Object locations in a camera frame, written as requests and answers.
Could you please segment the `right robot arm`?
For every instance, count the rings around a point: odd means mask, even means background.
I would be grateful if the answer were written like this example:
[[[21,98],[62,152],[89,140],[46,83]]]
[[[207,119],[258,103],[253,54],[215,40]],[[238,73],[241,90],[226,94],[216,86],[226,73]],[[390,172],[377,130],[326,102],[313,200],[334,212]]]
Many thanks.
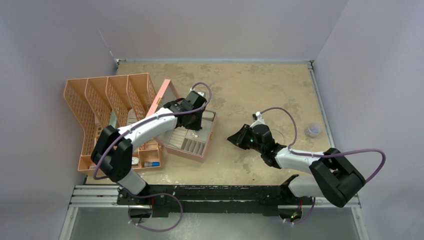
[[[266,165],[276,169],[292,169],[311,174],[310,178],[295,177],[281,189],[280,196],[288,204],[300,197],[323,197],[342,208],[361,190],[366,180],[339,151],[329,148],[325,152],[291,152],[277,143],[265,124],[250,127],[245,124],[227,140],[243,150],[255,150]]]

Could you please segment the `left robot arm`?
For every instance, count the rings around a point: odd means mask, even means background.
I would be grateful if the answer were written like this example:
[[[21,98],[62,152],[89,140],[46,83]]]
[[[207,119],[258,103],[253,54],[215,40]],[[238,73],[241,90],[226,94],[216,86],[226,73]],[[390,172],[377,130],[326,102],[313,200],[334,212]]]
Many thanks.
[[[129,193],[138,205],[149,199],[149,184],[132,168],[134,150],[147,141],[177,127],[189,127],[202,120],[209,101],[179,98],[167,102],[154,114],[121,128],[105,127],[90,156],[95,163],[93,179],[109,179]]]

